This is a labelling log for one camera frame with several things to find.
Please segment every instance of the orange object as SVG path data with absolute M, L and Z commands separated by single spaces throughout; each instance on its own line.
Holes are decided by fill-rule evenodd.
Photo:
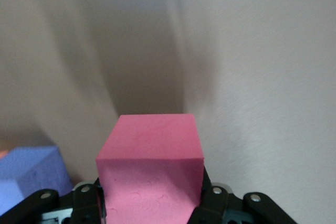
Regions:
M 7 154 L 8 154 L 8 150 L 0 151 L 0 158 L 3 158 L 3 157 L 6 156 Z

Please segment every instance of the foam block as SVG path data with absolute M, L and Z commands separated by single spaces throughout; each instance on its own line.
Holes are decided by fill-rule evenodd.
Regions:
M 191 114 L 122 115 L 99 152 L 107 224 L 186 224 L 204 157 Z
M 15 148 L 0 159 L 0 215 L 46 188 L 60 196 L 72 190 L 57 146 Z
M 8 150 L 0 151 L 0 158 L 6 156 L 8 154 Z

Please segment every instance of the pink cube front face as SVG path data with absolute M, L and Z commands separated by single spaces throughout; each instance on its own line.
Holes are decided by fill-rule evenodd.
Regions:
M 96 159 L 107 224 L 186 224 L 204 157 L 190 114 L 122 115 Z

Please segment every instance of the robotic hand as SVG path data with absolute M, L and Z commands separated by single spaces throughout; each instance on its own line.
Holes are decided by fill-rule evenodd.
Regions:
M 265 194 L 247 193 L 241 200 L 228 191 L 212 185 L 204 169 L 201 204 L 194 209 L 187 224 L 296 223 Z M 106 223 L 103 189 L 97 179 L 93 184 L 80 183 L 63 197 L 55 190 L 40 190 L 0 216 L 0 223 Z

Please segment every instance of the white wall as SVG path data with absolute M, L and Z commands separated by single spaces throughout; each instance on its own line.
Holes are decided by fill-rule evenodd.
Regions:
M 334 223 L 335 0 L 0 5 L 1 148 L 47 135 L 93 179 L 118 114 L 194 113 L 213 181 Z

